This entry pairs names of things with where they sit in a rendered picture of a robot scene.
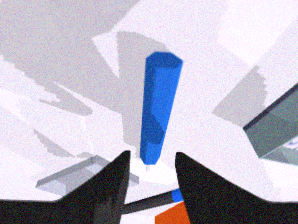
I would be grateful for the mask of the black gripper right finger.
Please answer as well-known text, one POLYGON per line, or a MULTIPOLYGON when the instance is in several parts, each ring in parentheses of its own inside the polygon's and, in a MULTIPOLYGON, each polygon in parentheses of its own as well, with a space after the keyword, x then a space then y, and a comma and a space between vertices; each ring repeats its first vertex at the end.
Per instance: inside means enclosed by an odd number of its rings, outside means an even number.
POLYGON ((183 152, 175 170, 190 224, 298 224, 298 201, 263 199, 183 152))

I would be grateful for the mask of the small keyboard with white keys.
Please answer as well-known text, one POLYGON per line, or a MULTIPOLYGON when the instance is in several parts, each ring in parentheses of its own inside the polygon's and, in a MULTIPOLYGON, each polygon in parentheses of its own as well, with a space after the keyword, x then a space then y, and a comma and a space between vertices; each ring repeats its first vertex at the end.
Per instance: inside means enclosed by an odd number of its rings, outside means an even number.
POLYGON ((258 159, 298 167, 298 83, 243 130, 258 159))

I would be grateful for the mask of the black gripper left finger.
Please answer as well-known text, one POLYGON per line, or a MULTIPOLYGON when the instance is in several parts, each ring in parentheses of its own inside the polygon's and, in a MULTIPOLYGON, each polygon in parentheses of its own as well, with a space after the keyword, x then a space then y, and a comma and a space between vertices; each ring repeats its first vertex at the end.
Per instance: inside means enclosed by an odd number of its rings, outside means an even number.
POLYGON ((121 224, 131 151, 54 201, 0 199, 0 224, 121 224))

